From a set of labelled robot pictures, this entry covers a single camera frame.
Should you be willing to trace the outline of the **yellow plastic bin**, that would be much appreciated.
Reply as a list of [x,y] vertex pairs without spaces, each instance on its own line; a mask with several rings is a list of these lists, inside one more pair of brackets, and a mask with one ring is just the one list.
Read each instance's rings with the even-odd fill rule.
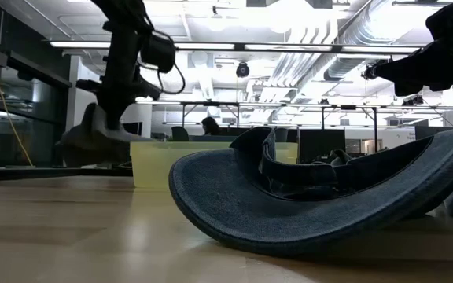
[[[131,161],[134,185],[138,188],[162,187],[168,184],[171,166],[184,156],[229,147],[230,144],[223,141],[133,142]],[[226,178],[213,178],[229,189],[262,186],[263,180],[258,180],[259,171],[252,165],[247,165],[246,169],[238,174],[228,170],[226,174],[233,178],[231,182]]]

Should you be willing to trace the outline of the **black office chair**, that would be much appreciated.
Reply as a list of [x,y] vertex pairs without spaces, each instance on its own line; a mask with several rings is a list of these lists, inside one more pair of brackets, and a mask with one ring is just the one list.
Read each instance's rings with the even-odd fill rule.
[[174,142],[187,142],[190,140],[187,130],[181,126],[175,126],[171,128],[172,140]]

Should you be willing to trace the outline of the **blue hooded sweatshirt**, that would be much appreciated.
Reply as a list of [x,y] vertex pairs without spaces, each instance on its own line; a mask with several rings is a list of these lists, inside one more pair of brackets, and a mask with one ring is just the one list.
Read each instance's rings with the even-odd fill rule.
[[[262,186],[229,189],[214,176],[259,171]],[[227,149],[171,166],[171,195],[200,231],[229,248],[277,257],[309,255],[364,231],[424,215],[453,192],[453,130],[331,163],[277,161],[275,133],[256,127]]]

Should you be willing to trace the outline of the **person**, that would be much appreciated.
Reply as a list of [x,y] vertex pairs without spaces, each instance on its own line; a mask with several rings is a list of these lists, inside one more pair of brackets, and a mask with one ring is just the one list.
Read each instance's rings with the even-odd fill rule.
[[221,128],[214,118],[208,116],[201,121],[204,135],[220,135]]

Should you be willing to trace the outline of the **silver ceiling air duct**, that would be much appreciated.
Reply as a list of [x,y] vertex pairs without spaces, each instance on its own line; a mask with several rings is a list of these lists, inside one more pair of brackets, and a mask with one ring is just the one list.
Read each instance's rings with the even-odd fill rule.
[[432,13],[419,7],[395,6],[397,0],[372,0],[338,37],[342,45],[391,45]]

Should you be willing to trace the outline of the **overhead LED light bar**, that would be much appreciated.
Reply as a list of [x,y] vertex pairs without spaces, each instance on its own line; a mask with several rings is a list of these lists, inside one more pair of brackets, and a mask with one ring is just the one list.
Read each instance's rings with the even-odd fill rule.
[[290,44],[290,43],[244,43],[244,42],[175,42],[174,51],[209,52],[261,52],[261,53],[342,53],[407,55],[422,49],[422,46],[404,45],[339,45],[339,44]]

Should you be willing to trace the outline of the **black aluminium rig frame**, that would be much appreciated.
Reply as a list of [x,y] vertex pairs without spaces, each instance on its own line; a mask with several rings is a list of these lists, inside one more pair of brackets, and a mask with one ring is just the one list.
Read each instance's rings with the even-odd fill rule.
[[56,178],[77,175],[132,177],[131,169],[76,167],[0,168],[0,180],[20,178]]

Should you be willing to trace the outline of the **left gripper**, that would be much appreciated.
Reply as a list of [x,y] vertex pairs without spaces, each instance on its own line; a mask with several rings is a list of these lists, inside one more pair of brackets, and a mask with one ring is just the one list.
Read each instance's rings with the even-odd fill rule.
[[104,57],[105,74],[99,83],[79,79],[76,87],[97,96],[99,106],[105,111],[108,129],[115,130],[131,101],[137,97],[158,100],[160,91],[138,73],[141,37],[136,31],[117,22],[105,22],[103,29],[112,33],[109,53]]

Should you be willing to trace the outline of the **grey cap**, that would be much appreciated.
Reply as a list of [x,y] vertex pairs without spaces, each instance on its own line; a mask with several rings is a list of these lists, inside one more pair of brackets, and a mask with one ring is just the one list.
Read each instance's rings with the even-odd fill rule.
[[92,164],[121,164],[131,160],[132,142],[153,142],[127,132],[120,122],[109,129],[106,113],[99,105],[90,103],[79,125],[66,131],[57,143],[68,167]]

